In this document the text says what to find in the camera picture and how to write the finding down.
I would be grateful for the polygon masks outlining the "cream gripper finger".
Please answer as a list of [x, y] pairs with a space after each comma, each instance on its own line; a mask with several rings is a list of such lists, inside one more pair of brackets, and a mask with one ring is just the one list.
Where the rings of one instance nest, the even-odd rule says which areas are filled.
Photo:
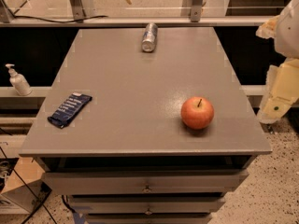
[[264, 39], [275, 38], [278, 18], [279, 16], [275, 16], [260, 25], [258, 30], [256, 31], [256, 35]]
[[273, 124], [280, 120], [298, 99], [299, 60], [286, 59], [280, 66], [270, 65], [257, 119], [263, 124]]

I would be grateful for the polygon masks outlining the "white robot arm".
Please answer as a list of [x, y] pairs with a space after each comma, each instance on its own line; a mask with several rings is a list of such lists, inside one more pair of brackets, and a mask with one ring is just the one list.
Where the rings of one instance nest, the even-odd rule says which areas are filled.
[[273, 38], [275, 51], [286, 60], [270, 65], [257, 119], [263, 124], [280, 120], [299, 100], [299, 0], [291, 2], [281, 13], [256, 31], [260, 38]]

